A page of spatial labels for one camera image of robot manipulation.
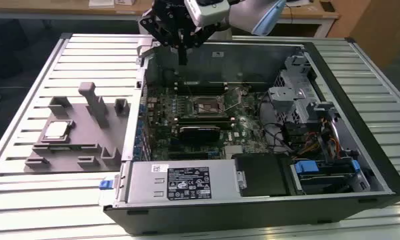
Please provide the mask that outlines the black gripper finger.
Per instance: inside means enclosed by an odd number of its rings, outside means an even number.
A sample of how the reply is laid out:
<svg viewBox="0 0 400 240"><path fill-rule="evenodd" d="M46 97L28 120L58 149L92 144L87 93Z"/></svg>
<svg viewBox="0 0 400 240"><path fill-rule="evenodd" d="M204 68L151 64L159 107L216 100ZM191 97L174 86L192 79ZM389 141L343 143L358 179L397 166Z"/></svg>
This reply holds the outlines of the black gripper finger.
<svg viewBox="0 0 400 240"><path fill-rule="evenodd" d="M179 26L175 15L160 17L156 21L156 15L148 14L142 17L140 25L162 43L163 46L176 49L179 65L184 65L184 46L179 35Z"/></svg>
<svg viewBox="0 0 400 240"><path fill-rule="evenodd" d="M199 48L208 40L212 34L218 31L218 23L202 27L199 30L196 27L190 27L183 30L183 65L188 63L188 50Z"/></svg>

